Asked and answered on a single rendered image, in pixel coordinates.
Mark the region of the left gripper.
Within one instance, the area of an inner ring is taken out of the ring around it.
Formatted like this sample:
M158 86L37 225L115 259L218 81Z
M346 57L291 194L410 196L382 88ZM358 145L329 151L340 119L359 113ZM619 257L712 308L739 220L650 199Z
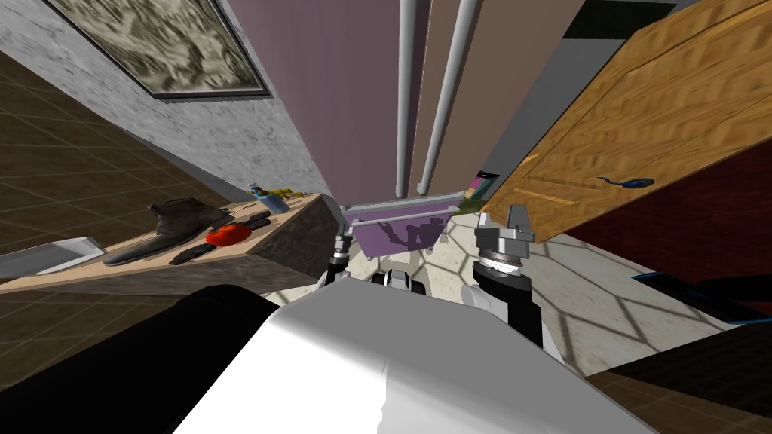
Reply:
M335 236L335 244L333 254L330 257L330 263L348 264L353 238L353 228L349 225L343 225L339 233Z

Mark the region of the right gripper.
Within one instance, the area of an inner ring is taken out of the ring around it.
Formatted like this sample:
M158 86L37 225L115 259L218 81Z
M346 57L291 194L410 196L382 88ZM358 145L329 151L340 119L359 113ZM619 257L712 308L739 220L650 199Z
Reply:
M507 214L508 228L490 228L490 214L479 214L475 230L476 246L480 250L509 256L529 256L529 244L535 242L536 233L532 232L527 210L522 204L509 206Z

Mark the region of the purple fridge drawer front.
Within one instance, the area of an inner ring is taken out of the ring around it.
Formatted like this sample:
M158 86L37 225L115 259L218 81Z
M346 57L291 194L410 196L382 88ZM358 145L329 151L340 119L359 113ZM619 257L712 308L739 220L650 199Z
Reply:
M457 191L450 194L345 206L342 209L342 215L350 224L355 219L367 221L433 212L450 206L458 207L464 194L464 191ZM359 243L362 253L368 258L395 255L401 252L431 250L452 215L445 214L431 218L352 227L353 235Z

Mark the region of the blue spray bottle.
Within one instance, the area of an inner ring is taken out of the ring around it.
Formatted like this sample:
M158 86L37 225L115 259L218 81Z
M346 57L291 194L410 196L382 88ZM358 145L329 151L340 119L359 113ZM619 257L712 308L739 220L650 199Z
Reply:
M290 207L278 194L273 194L259 187L256 183L248 184L249 189L257 200L273 214L284 214L290 211Z

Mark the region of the black utensil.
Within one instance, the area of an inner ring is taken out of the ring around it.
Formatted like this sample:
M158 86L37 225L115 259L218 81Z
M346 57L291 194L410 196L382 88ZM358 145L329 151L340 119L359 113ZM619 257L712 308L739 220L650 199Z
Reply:
M248 227L251 231L256 231L260 228L263 228L269 225L271 223L270 217L271 217L271 213L268 210L261 211L256 214L253 214L246 221L237 222L237 225L243 225L245 227Z
M178 255L174 256L169 261L169 265L181 265L182 263L186 263L199 258L202 255L206 255L208 252L212 252L215 249L217 249L217 246L210 243L202 243L193 246L189 249L181 251Z

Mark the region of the red tomato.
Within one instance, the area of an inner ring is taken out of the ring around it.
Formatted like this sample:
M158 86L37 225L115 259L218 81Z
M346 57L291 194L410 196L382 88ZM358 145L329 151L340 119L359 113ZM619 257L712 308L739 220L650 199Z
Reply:
M233 246L247 240L251 235L252 229L247 225L224 225L208 232L205 237L205 243L217 247Z

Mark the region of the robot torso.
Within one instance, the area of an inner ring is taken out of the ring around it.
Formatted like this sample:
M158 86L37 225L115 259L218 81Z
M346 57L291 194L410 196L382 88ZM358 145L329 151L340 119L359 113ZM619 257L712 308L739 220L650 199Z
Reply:
M345 278L272 313L173 434L656 434L487 310Z

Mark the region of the mauve fridge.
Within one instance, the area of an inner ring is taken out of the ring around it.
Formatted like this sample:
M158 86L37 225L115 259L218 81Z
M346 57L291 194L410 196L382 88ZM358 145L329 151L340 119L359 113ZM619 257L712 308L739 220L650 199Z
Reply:
M479 0L429 194L464 190L585 0ZM460 0L417 0L406 196L424 169ZM400 0L228 0L341 205L392 200Z

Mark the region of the dark grey boot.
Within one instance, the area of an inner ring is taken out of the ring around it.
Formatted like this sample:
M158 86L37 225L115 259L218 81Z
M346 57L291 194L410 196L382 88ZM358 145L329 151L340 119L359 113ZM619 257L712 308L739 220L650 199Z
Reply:
M158 220L155 237L109 255L103 260L105 266L121 266L178 248L208 228L220 228L234 221L231 213L193 197L156 203L149 207L149 211Z

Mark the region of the wooden door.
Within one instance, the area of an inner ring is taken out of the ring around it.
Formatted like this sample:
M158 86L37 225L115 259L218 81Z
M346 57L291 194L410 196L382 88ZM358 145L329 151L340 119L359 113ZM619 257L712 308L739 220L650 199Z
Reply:
M626 41L483 210L524 205L543 242L771 137L772 0L701 0Z

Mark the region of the white tray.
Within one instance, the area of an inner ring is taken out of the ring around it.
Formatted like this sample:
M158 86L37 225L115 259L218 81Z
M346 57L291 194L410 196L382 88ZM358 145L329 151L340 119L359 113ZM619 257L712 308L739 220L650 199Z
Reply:
M46 243L0 255L0 278L52 274L90 261L107 253L90 237Z

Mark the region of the framed grey wall picture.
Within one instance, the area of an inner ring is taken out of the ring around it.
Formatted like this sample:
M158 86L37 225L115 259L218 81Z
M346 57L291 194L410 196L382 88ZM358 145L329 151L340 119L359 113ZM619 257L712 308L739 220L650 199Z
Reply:
M222 0L43 0L155 99L271 95Z

